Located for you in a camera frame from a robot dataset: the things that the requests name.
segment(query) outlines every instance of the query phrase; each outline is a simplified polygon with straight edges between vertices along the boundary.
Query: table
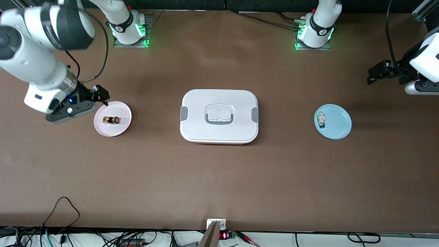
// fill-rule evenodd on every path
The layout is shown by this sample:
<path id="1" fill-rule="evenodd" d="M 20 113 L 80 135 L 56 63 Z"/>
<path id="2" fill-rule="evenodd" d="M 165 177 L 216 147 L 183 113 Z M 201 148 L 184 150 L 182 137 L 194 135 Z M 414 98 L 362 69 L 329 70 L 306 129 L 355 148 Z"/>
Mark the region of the table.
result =
<path id="1" fill-rule="evenodd" d="M 390 18 L 400 58 L 426 29 L 411 15 Z M 439 233 L 439 98 L 407 95 L 397 79 L 367 85 L 367 70 L 390 58 L 384 22 L 382 14 L 342 14 L 331 51 L 295 51 L 290 31 L 230 11 L 166 11 L 149 48 L 110 48 L 93 82 L 133 110 L 132 126 L 116 138 L 95 131 L 94 114 L 48 123 L 23 103 L 27 84 L 2 70 L 1 224 L 41 225 L 67 196 L 81 212 L 75 226 L 203 229 L 218 217 L 246 231 Z M 80 79 L 104 57 L 95 26 L 90 48 L 72 51 Z M 254 93 L 256 140 L 184 140 L 181 100 L 195 88 Z M 313 114 L 327 103 L 350 113 L 345 139 L 315 129 Z M 47 224 L 75 217 L 64 201 Z"/>

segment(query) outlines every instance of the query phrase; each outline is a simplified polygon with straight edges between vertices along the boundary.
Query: white robotic arm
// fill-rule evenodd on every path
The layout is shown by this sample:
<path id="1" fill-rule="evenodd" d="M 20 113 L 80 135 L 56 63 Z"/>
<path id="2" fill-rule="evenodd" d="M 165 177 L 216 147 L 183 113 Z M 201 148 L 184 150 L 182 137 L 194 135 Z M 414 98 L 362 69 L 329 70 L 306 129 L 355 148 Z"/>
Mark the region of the white robotic arm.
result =
<path id="1" fill-rule="evenodd" d="M 111 23 L 123 44 L 137 42 L 144 15 L 129 11 L 121 0 L 93 0 Z M 93 25 L 80 0 L 58 0 L 58 5 L 7 10 L 0 16 L 0 67 L 28 82 L 24 102 L 62 122 L 107 104 L 108 92 L 100 86 L 88 90 L 76 75 L 52 54 L 55 50 L 86 49 L 94 39 Z"/>
<path id="2" fill-rule="evenodd" d="M 110 23 L 113 35 L 122 44 L 136 43 L 146 35 L 142 26 L 145 15 L 136 10 L 128 10 L 122 0 L 90 0 L 98 6 Z"/>
<path id="3" fill-rule="evenodd" d="M 305 19 L 305 24 L 299 25 L 301 31 L 298 32 L 297 39 L 311 48 L 324 46 L 341 12 L 342 4 L 339 0 L 319 0 L 315 13 L 301 17 Z"/>
<path id="4" fill-rule="evenodd" d="M 399 83 L 406 84 L 408 94 L 439 95 L 439 27 L 430 31 L 396 63 L 399 69 L 390 60 L 370 68 L 367 84 L 399 77 Z"/>

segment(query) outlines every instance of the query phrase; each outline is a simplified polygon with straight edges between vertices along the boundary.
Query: light blue plate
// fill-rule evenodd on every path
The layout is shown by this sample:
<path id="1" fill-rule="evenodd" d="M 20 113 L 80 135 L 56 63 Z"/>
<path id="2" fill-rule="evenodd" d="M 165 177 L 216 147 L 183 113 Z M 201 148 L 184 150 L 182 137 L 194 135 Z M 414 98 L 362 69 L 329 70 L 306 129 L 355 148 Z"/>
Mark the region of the light blue plate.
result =
<path id="1" fill-rule="evenodd" d="M 317 114 L 322 111 L 326 115 L 325 128 L 320 129 Z M 314 124 L 324 137 L 339 140 L 349 135 L 352 129 L 352 120 L 348 112 L 334 104 L 322 105 L 314 114 Z"/>

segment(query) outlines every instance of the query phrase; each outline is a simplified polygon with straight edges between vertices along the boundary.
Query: pink plate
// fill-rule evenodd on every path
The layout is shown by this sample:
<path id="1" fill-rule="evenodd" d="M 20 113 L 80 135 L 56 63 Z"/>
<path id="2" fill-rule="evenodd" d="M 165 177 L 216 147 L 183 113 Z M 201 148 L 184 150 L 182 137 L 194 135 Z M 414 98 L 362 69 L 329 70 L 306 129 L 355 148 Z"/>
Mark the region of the pink plate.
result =
<path id="1" fill-rule="evenodd" d="M 118 117 L 119 124 L 107 124 L 102 122 L 105 116 Z M 112 101 L 108 106 L 101 106 L 94 115 L 94 128 L 103 136 L 117 136 L 125 132 L 131 124 L 131 109 L 122 102 Z"/>

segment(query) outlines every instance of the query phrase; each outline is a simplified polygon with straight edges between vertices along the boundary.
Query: white floor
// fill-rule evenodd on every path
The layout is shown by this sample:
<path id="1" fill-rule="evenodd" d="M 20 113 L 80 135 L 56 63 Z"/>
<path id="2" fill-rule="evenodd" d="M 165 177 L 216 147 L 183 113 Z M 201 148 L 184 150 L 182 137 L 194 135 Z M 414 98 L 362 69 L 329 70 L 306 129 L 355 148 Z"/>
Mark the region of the white floor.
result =
<path id="1" fill-rule="evenodd" d="M 266 232 L 245 232 L 245 235 L 252 238 L 261 247 L 297 247 L 294 241 L 294 234 L 292 233 L 266 233 Z M 154 232 L 146 232 L 139 238 L 144 238 L 146 242 L 154 238 Z M 106 233 L 103 236 L 107 239 L 120 236 L 120 233 Z M 202 234 L 195 231 L 174 232 L 174 236 L 178 245 L 184 245 L 200 241 Z M 50 240 L 54 247 L 61 247 L 59 239 L 61 235 L 50 235 Z M 42 237 L 42 246 L 50 247 L 45 236 Z M 70 239 L 74 247 L 102 247 L 104 242 L 95 234 L 70 234 Z M 374 241 L 377 237 L 363 237 L 363 240 Z M 169 247 L 170 235 L 165 233 L 157 233 L 155 241 L 148 245 L 148 247 Z M 298 234 L 298 242 L 300 247 L 362 247 L 360 243 L 353 243 L 349 241 L 346 235 L 323 235 L 323 234 Z M 15 243 L 15 236 L 0 238 L 0 247 L 5 247 Z M 254 247 L 248 243 L 243 242 L 239 238 L 230 240 L 221 240 L 220 247 L 229 247 L 239 244 L 236 247 Z M 40 236 L 32 238 L 32 244 L 27 247 L 40 247 Z M 366 244 L 367 247 L 439 247 L 439 239 L 425 239 L 425 238 L 408 238 L 408 237 L 381 237 L 381 242 L 377 244 Z M 72 247 L 67 242 L 63 247 Z"/>

